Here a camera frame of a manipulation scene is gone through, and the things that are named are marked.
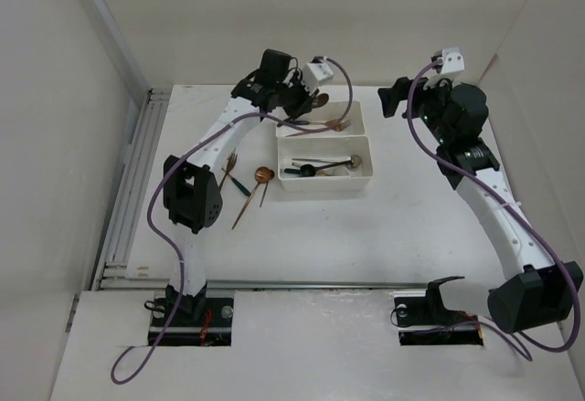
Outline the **black spoon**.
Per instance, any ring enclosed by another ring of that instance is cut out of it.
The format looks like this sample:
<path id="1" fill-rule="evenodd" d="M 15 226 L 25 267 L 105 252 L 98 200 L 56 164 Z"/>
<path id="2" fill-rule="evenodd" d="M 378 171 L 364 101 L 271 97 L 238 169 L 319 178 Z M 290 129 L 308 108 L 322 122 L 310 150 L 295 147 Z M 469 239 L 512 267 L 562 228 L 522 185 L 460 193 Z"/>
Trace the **black spoon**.
<path id="1" fill-rule="evenodd" d="M 305 176 L 308 175 L 309 177 L 311 177 L 311 176 L 315 175 L 315 173 L 317 171 L 324 171 L 327 169 L 335 168 L 337 166 L 348 166 L 351 163 L 352 163 L 351 160 L 345 160 L 345 161 L 337 162 L 334 164 L 324 164 L 324 165 L 320 165 L 320 166 L 314 166 L 312 164 L 304 164 L 299 169 L 301 171 L 301 175 L 305 175 Z"/>

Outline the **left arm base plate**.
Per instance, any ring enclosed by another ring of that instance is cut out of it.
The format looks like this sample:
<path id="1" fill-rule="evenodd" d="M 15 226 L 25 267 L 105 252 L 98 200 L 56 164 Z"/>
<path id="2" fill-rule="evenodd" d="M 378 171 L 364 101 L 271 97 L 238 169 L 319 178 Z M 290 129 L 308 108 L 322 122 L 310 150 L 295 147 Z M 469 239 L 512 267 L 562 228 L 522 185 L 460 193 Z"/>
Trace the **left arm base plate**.
<path id="1" fill-rule="evenodd" d="M 170 315 L 173 305 L 163 296 L 146 301 L 151 313 L 147 341 L 155 343 Z M 224 347 L 231 346 L 234 295 L 206 297 L 194 315 L 179 310 L 165 331 L 160 346 Z"/>

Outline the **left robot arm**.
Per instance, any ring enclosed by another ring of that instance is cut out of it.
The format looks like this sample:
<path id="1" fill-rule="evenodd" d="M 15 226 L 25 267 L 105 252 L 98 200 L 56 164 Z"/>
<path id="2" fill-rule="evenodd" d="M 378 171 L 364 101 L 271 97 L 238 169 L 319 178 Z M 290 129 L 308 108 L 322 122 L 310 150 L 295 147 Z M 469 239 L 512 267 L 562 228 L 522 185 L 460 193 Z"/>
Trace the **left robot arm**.
<path id="1" fill-rule="evenodd" d="M 279 123 L 292 126 L 315 108 L 321 87 L 334 76 L 322 57 L 301 68 L 292 63 L 287 53 L 265 50 L 260 65 L 232 89 L 226 108 L 203 139 L 182 156 L 165 159 L 163 180 L 153 198 L 162 200 L 170 222 L 187 233 L 186 241 L 165 238 L 178 256 L 165 295 L 183 324 L 195 324 L 204 316 L 205 257 L 189 245 L 219 217 L 223 199 L 217 177 L 229 154 L 262 121 L 273 120 L 276 109 L 285 113 Z"/>

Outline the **copper spoon round bowl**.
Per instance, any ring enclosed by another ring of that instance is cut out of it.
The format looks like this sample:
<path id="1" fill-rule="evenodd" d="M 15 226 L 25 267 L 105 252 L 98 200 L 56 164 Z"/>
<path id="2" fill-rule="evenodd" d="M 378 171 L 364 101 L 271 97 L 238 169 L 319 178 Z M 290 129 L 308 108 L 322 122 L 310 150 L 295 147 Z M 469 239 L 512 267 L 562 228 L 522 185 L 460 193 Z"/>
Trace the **copper spoon round bowl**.
<path id="1" fill-rule="evenodd" d="M 267 183 L 269 183 L 273 179 L 274 176 L 275 176 L 275 173 L 273 172 L 272 169 L 269 169 L 268 167 L 262 166 L 262 167 L 259 167 L 256 169 L 255 174 L 254 174 L 254 180 L 255 180 L 256 184 L 253 187 L 253 189 L 251 190 L 250 196 L 248 197 L 248 199 L 246 200 L 246 202 L 242 206 L 241 210 L 239 211 L 239 214 L 237 215 L 237 217 L 236 217 L 236 219 L 231 227 L 232 230 L 235 229 L 235 227 L 237 226 L 237 224 L 241 220 L 246 209 L 250 205 L 252 198 L 256 194 L 258 188 L 261 185 L 266 185 Z"/>

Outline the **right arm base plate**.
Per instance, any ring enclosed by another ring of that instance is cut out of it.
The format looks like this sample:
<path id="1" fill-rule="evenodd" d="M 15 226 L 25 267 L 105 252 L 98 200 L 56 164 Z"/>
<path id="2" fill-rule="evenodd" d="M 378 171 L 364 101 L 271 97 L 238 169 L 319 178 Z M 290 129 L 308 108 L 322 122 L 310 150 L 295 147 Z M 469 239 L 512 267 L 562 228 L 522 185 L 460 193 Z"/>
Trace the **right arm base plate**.
<path id="1" fill-rule="evenodd" d="M 423 295 L 396 296 L 392 314 L 401 346 L 484 345 L 475 315 L 447 310 Z"/>

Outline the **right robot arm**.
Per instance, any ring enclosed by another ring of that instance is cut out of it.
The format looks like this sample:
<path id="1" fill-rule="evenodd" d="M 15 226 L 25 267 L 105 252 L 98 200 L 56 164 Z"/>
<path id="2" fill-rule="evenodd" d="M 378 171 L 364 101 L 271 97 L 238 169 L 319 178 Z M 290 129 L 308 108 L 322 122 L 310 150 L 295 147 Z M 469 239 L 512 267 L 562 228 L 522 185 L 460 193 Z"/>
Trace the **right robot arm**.
<path id="1" fill-rule="evenodd" d="M 470 84 L 406 77 L 378 89 L 384 117 L 407 102 L 403 116 L 422 120 L 439 146 L 431 157 L 452 189 L 472 209 L 500 260 L 505 282 L 487 293 L 487 309 L 504 332 L 521 332 L 572 315 L 580 321 L 578 293 L 583 272 L 574 262 L 553 259 L 546 242 L 516 204 L 494 153 L 481 133 L 489 110 L 486 96 Z"/>

